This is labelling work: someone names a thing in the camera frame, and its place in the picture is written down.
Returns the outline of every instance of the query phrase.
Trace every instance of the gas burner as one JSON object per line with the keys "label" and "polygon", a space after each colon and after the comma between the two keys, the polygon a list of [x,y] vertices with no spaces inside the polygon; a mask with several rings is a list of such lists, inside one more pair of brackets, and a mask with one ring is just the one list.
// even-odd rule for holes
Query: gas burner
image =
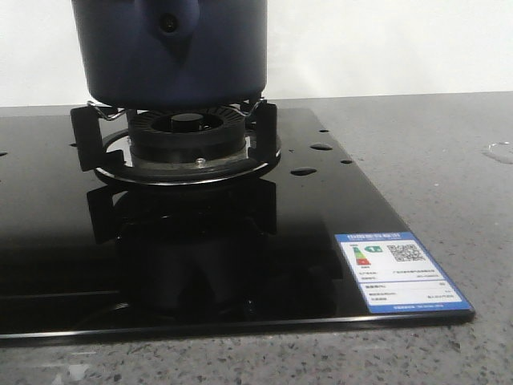
{"label": "gas burner", "polygon": [[105,107],[71,111],[83,171],[106,183],[205,184],[266,172],[280,156],[276,106],[260,101],[251,114],[234,107],[127,113],[128,129],[101,139]]}

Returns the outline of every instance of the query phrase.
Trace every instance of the burner cap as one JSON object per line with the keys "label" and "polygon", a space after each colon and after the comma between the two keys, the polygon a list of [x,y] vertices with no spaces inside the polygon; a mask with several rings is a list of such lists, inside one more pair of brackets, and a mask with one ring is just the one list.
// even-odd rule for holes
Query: burner cap
{"label": "burner cap", "polygon": [[198,132],[204,130],[201,114],[178,114],[171,117],[171,132]]}

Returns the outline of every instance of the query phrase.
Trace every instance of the sticker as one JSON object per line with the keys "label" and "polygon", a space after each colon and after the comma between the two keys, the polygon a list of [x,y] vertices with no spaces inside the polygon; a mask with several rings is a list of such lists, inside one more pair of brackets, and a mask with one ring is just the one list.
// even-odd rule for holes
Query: sticker
{"label": "sticker", "polygon": [[412,233],[335,237],[371,313],[471,309]]}

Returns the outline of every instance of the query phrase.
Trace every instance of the white wall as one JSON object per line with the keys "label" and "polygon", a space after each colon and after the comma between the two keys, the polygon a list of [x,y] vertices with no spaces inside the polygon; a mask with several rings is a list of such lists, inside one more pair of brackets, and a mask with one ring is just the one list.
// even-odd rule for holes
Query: white wall
{"label": "white wall", "polygon": [[[268,65],[270,99],[511,91],[513,0],[269,0]],[[0,106],[88,98],[71,1],[1,0]]]}

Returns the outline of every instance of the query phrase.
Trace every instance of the burner ring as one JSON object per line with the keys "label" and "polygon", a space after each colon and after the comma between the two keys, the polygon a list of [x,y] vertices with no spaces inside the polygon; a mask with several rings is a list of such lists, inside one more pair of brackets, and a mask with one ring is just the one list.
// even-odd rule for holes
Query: burner ring
{"label": "burner ring", "polygon": [[244,117],[230,108],[199,111],[148,111],[128,124],[131,152],[162,163],[214,160],[240,151],[245,144]]}
{"label": "burner ring", "polygon": [[228,180],[248,174],[263,175],[276,166],[280,159],[280,142],[276,156],[265,162],[257,161],[248,155],[248,150],[255,145],[254,138],[246,132],[246,145],[232,156],[219,160],[206,161],[205,164],[168,164],[138,160],[130,149],[128,131],[123,130],[103,138],[106,152],[123,152],[124,162],[117,161],[95,169],[99,179],[109,184],[177,186],[188,184],[207,184]]}

